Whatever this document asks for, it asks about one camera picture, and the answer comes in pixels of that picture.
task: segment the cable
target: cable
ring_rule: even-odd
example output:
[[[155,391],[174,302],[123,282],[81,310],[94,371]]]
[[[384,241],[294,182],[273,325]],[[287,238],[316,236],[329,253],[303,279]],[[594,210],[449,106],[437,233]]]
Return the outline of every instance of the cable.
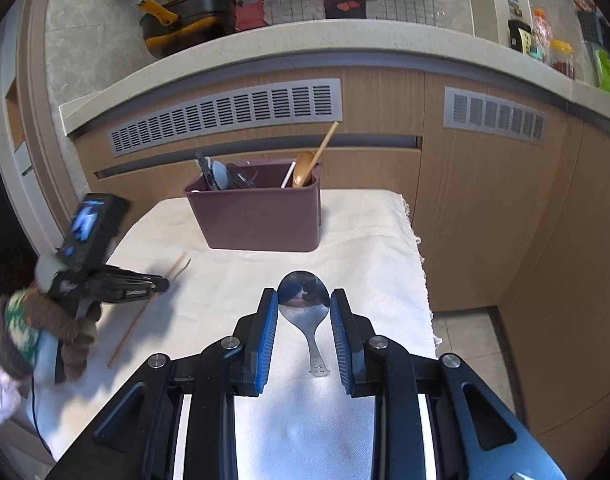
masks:
[[[32,417],[34,418],[34,428],[36,428],[36,433],[38,433],[38,438],[40,438],[40,441],[42,442],[43,446],[45,446],[45,449],[50,454],[50,456],[52,458],[54,458],[54,456],[51,454],[50,447],[44,441],[42,435],[40,434],[40,431],[38,430],[38,422],[36,421],[36,389],[34,387],[34,375],[33,374],[32,374]]]

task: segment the countertop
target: countertop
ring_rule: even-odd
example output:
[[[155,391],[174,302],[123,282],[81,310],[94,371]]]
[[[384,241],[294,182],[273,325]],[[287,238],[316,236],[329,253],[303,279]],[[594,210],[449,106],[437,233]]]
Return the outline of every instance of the countertop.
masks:
[[[445,28],[383,20],[320,20],[249,30],[161,59],[109,88],[60,106],[67,135],[104,112],[169,83],[218,68],[289,54],[395,52],[486,68],[540,87],[610,119],[610,94],[572,81],[505,46]]]

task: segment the apron illustration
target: apron illustration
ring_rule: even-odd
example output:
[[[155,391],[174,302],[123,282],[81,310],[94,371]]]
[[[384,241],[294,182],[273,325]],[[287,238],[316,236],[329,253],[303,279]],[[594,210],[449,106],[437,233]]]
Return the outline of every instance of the apron illustration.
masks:
[[[264,0],[256,0],[252,4],[236,6],[235,12],[237,30],[250,30],[268,25],[264,20]]]
[[[335,18],[367,18],[366,0],[323,0],[325,17]]]

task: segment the metal screw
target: metal screw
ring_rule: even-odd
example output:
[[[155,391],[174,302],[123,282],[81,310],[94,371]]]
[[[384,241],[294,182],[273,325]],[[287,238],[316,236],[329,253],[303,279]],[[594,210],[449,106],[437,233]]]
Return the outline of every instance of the metal screw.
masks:
[[[458,368],[460,366],[460,357],[456,354],[446,354],[442,357],[442,363],[447,368]]]
[[[149,359],[147,359],[147,364],[150,368],[160,368],[165,366],[167,362],[167,357],[164,354],[154,354],[150,355]]]
[[[378,350],[382,350],[383,348],[387,348],[389,341],[386,337],[381,335],[375,335],[374,337],[370,337],[370,345]]]
[[[237,348],[238,345],[240,345],[240,339],[235,336],[228,335],[227,337],[224,337],[220,340],[220,345],[225,350],[233,350],[234,348]]]

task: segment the brown knit glove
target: brown knit glove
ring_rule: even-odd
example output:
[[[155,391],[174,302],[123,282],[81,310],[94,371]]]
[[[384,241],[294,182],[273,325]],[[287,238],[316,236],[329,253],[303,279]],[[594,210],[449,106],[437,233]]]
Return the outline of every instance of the brown knit glove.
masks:
[[[12,327],[5,320],[10,298],[0,297],[0,367],[13,379],[25,380],[34,370],[35,342],[26,346],[19,339],[18,326]],[[46,330],[61,339],[64,344],[60,355],[67,379],[80,378],[87,366],[89,349],[96,344],[96,322],[101,317],[98,304],[93,304],[83,319],[75,320],[59,304],[40,294],[38,290],[27,291],[19,301],[22,320],[36,330]]]
[[[22,301],[22,307],[28,324],[63,341],[60,356],[65,375],[69,380],[79,379],[87,368],[89,349],[98,340],[96,322],[101,317],[100,305],[92,304],[85,317],[75,320],[50,298],[32,290]]]

